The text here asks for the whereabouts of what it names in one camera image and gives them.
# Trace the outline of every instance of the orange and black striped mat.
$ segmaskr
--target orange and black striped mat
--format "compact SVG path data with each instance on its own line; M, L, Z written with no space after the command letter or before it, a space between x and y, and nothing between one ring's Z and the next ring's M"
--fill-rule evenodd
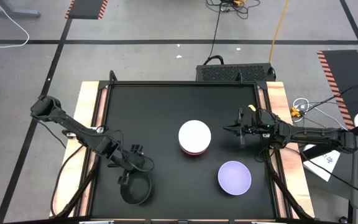
M71 0L66 19L102 19L108 0Z
M327 81L334 96L358 84L358 50L324 50L317 52ZM348 129L354 128L358 114L358 88L335 97Z

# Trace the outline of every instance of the table leg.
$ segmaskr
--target table leg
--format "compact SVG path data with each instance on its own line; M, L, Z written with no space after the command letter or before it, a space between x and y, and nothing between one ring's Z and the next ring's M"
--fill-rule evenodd
M0 0L0 6L5 10L5 12L11 17L32 17L39 18L41 13L37 10L28 10L28 9L15 9L9 2L5 0ZM0 9L0 16L5 13Z

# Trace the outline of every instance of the tabletop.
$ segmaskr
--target tabletop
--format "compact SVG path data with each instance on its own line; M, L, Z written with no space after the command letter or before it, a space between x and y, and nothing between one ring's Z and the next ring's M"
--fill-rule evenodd
M104 105L106 101L106 95L108 94L108 89L103 88L101 90L100 97L97 101L96 99L98 95L98 88L99 82L97 81L83 82L81 85L81 90L78 96L73 118L86 127L91 127L95 107L97 110L95 126L100 126L103 121ZM279 115L282 120L291 123L291 116L288 109L287 96L285 94L283 83L267 82L267 92L272 112ZM262 89L259 89L259 96L261 107L266 108L266 102L264 100L264 93ZM67 157L69 157L79 147L80 144L76 139L69 139L67 142L67 149L65 151L63 161L65 161ZM297 144L290 143L287 145L287 147L298 151ZM313 206L311 204L308 185L306 182L300 155L290 150L281 150L280 154L287 188L295 197L296 201L302 206L305 212L313 217ZM80 150L72 159L67 162L65 168L63 169L53 203L55 212L61 211L77 190L80 184L85 155L86 149ZM93 161L94 154L89 157L89 163L87 167L88 170L90 170ZM273 166L276 169L277 162L274 156L272 157L272 161ZM277 186L276 192L280 217L289 217L289 214L287 214L285 211L283 195ZM86 215L89 196L90 185L87 187L83 194L79 215ZM292 214L293 217L296 218L296 214L294 212L292 212Z

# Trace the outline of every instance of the black bowl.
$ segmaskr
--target black bowl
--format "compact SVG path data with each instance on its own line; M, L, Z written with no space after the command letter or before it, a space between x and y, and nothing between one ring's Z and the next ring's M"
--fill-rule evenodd
M128 184L121 185L122 199L131 205L140 205L150 196L152 181L144 172L134 172L129 175Z

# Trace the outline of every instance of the black mat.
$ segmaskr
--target black mat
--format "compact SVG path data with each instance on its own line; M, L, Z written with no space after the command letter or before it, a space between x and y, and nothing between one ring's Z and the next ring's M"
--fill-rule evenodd
M358 84L358 50L325 50L323 54L339 92ZM342 99L353 121L358 114L358 88L343 94Z
M155 161L151 173L154 191L142 205L126 204L117 179L122 170L101 168L94 189L92 218L248 219L273 218L272 199L264 164L254 156L260 136L251 136L247 148L222 130L231 124L239 107L255 105L255 87L232 86L122 86L113 87L106 124L124 133L124 145L143 144ZM183 153L178 143L180 126L191 119L206 123L212 134L207 151L196 157ZM233 197L217 182L218 169L227 161L240 161L252 175L248 192Z
M66 19L102 19L108 0L71 0Z

